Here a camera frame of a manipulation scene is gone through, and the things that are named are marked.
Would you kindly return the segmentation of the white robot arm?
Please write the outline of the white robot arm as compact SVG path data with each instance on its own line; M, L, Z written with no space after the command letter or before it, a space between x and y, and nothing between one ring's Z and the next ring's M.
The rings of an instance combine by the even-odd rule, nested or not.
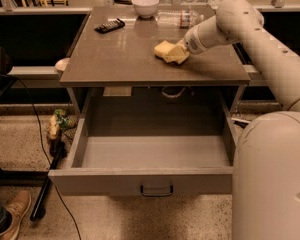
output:
M241 132L233 161L232 239L300 240L300 56L263 27L247 0L223 0L215 15L167 52L181 62L239 43L272 94Z

